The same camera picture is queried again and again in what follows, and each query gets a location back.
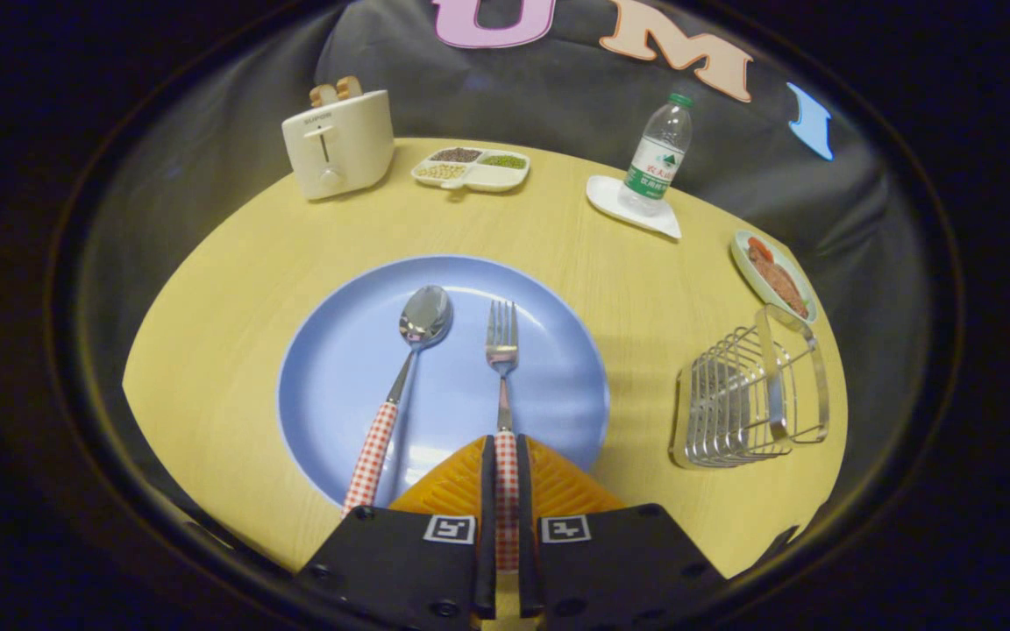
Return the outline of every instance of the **round table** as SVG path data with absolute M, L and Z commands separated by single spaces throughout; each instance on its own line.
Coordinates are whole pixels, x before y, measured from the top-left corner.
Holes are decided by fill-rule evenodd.
M 424 156 L 457 144 L 521 151 L 528 179 L 509 192 L 478 193 L 409 176 Z M 736 230 L 761 232 L 671 190 L 666 199 L 684 231 L 678 242 L 592 207 L 590 176 L 621 172 L 528 147 L 428 138 L 397 139 L 380 183 L 317 203 L 286 176 L 197 246 L 143 319 L 123 390 L 145 439 L 209 515 L 300 569 L 336 526 L 339 507 L 298 469 L 278 427 L 277 377 L 293 335 L 325 296 L 369 269 L 413 255 L 482 256 L 545 284 L 598 344 L 610 418 L 592 476 L 628 506 L 662 504 L 722 574 L 738 574 L 783 530 L 801 532 L 836 481 L 847 401 L 833 332 L 818 304 L 811 329 L 829 390 L 823 443 L 732 469 L 676 466 L 668 447 L 678 373 L 753 323 L 763 302 L 728 243 Z M 516 611 L 510 590 L 515 579 L 501 583 L 505 618 Z M 516 620 L 488 628 L 509 624 Z

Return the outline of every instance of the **metal toast rack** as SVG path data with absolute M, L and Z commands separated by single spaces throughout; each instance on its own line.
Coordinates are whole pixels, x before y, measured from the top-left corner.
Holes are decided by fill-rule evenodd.
M 678 377 L 674 462 L 736 467 L 828 435 L 821 348 L 798 316 L 773 304 L 697 356 Z

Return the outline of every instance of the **water bottle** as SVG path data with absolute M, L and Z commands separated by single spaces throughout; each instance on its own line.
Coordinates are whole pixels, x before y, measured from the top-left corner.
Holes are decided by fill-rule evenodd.
M 674 92 L 669 95 L 669 103 L 649 117 L 626 179 L 618 190 L 618 203 L 650 216 L 665 208 L 662 197 L 669 191 L 669 184 L 677 176 L 693 140 L 690 107 L 693 100 Z

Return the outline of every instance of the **blue letter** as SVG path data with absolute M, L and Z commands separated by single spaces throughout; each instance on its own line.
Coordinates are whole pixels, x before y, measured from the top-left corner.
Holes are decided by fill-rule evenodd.
M 827 161 L 833 160 L 833 149 L 828 147 L 828 119 L 833 118 L 833 115 L 797 85 L 792 83 L 786 85 L 793 90 L 794 96 L 797 96 L 797 120 L 790 123 L 789 128 L 802 142 L 808 144 L 810 149 L 817 151 L 818 156 Z

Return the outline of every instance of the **checkered handle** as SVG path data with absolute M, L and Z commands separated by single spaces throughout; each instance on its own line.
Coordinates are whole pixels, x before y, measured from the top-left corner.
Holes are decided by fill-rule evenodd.
M 381 465 L 384 464 L 384 452 L 389 450 L 389 439 L 392 438 L 392 428 L 396 425 L 396 405 L 385 401 L 373 419 L 369 435 L 365 436 L 365 447 L 357 456 L 357 466 L 354 466 L 354 477 L 348 481 L 348 493 L 345 493 L 345 503 L 341 506 L 341 516 L 348 515 L 354 508 L 373 506 L 376 501 L 376 485 L 381 482 Z
M 497 571 L 516 571 L 520 559 L 521 484 L 517 479 L 516 435 L 508 430 L 494 436 L 497 456 Z

